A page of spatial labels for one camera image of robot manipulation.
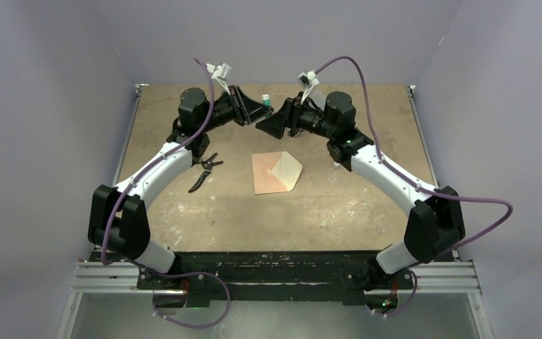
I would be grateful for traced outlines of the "green and white marker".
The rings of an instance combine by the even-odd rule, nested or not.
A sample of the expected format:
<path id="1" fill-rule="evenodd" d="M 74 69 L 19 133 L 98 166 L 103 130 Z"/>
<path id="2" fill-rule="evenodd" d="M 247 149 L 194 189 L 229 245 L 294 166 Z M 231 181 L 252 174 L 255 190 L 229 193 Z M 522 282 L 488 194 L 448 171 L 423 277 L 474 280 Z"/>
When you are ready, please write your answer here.
<path id="1" fill-rule="evenodd" d="M 261 100 L 265 106 L 270 107 L 271 101 L 270 101 L 270 95 L 269 94 L 263 94 L 261 95 Z"/>

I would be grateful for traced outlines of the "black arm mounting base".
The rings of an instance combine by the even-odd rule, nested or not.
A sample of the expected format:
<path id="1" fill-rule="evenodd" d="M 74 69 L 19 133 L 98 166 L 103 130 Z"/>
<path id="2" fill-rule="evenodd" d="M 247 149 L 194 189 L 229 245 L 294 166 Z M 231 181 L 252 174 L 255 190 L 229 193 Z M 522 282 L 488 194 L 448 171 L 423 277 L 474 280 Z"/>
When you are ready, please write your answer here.
<path id="1" fill-rule="evenodd" d="M 98 278 L 127 281 L 131 292 L 152 292 L 163 307 L 208 307 L 212 301 L 339 302 L 394 309 L 420 291 L 421 271 L 404 268 L 373 288 L 365 280 L 375 251 L 181 251 L 168 273 L 121 259 Z"/>

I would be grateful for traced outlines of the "pink and cream envelope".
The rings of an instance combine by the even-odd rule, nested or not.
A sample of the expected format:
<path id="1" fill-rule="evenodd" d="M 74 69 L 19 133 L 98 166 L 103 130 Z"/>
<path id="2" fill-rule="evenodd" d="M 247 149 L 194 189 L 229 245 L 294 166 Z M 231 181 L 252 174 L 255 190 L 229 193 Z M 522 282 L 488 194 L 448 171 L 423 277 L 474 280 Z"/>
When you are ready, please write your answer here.
<path id="1" fill-rule="evenodd" d="M 303 169 L 303 165 L 285 151 L 252 154 L 251 163 L 255 195 L 292 191 Z"/>

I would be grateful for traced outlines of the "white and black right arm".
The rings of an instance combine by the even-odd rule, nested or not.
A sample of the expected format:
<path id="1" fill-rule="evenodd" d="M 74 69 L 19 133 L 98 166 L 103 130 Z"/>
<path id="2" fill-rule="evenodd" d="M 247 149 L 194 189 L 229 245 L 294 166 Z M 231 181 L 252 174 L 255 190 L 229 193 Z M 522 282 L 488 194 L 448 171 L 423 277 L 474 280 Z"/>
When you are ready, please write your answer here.
<path id="1" fill-rule="evenodd" d="M 355 118 L 351 96 L 334 91 L 324 107 L 303 95 L 288 98 L 278 112 L 255 127 L 278 139 L 299 130 L 325 137 L 336 163 L 367 179 L 402 209 L 407 216 L 403 240 L 368 262 L 367 287 L 385 287 L 400 270 L 431 262 L 465 237 L 462 208 L 454 189 L 439 189 L 390 165 L 377 143 L 356 128 Z"/>

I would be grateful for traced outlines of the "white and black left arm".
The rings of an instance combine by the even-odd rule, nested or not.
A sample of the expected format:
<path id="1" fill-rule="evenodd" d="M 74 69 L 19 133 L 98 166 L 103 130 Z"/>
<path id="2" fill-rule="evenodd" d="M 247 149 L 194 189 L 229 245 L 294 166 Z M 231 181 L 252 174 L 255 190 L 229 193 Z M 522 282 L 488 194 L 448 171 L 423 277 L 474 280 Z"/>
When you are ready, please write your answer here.
<path id="1" fill-rule="evenodd" d="M 94 191 L 88 239 L 100 247 L 101 262 L 111 265 L 126 259 L 155 271 L 163 288 L 178 286 L 182 270 L 175 263 L 180 257 L 152 237 L 148 208 L 180 174 L 206 163 L 208 131 L 229 122 L 248 126 L 272 112 L 268 94 L 254 100 L 237 85 L 230 85 L 219 97 L 200 88 L 183 91 L 171 133 L 155 156 L 127 179 Z"/>

